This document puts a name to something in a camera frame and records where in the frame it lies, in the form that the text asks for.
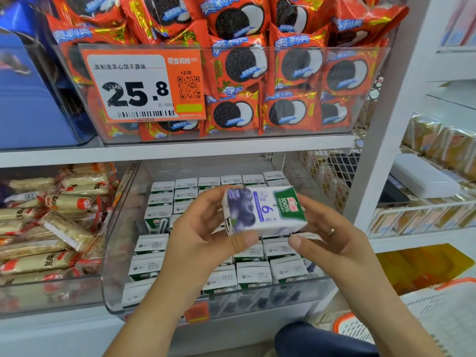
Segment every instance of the hand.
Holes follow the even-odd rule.
[[[180,316],[197,299],[216,267],[258,242],[259,236],[254,231],[229,237],[224,230],[212,234],[224,221],[221,200],[229,188],[218,186],[200,194],[174,223],[153,288],[171,295]]]
[[[380,308],[389,308],[391,301],[400,303],[367,235],[335,210],[305,196],[298,197],[306,209],[308,224],[304,229],[323,240],[291,235],[289,245],[332,277],[352,312],[366,324],[382,312]]]

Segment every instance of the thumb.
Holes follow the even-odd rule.
[[[231,256],[255,245],[258,240],[258,233],[253,230],[232,234],[229,237],[210,242],[208,244],[209,256],[219,265]]]
[[[304,258],[314,262],[331,277],[334,276],[340,256],[315,244],[314,241],[297,234],[291,234],[289,237],[289,245]]]

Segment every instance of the white plastic basket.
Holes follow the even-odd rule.
[[[446,357],[476,356],[476,278],[461,278],[401,297]],[[348,313],[334,322],[336,333],[374,343],[367,328]]]

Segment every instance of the price number 25.8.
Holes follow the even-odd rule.
[[[124,84],[126,85],[127,95],[131,97],[128,101],[121,100],[124,96],[124,89],[120,84],[110,81],[102,86],[104,90],[114,90],[114,95],[111,96],[108,100],[108,106],[126,107],[132,105],[134,107],[143,107],[147,104],[147,102],[149,101],[147,94],[142,90],[138,90],[144,89],[144,84],[142,82],[126,82]],[[167,89],[167,83],[159,81],[155,84],[155,87],[157,88],[157,95],[167,96],[169,94],[169,90]],[[152,96],[152,99],[156,101],[157,96]]]

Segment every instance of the leg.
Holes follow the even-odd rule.
[[[338,335],[306,322],[284,326],[274,338],[278,357],[378,357],[372,343]]]

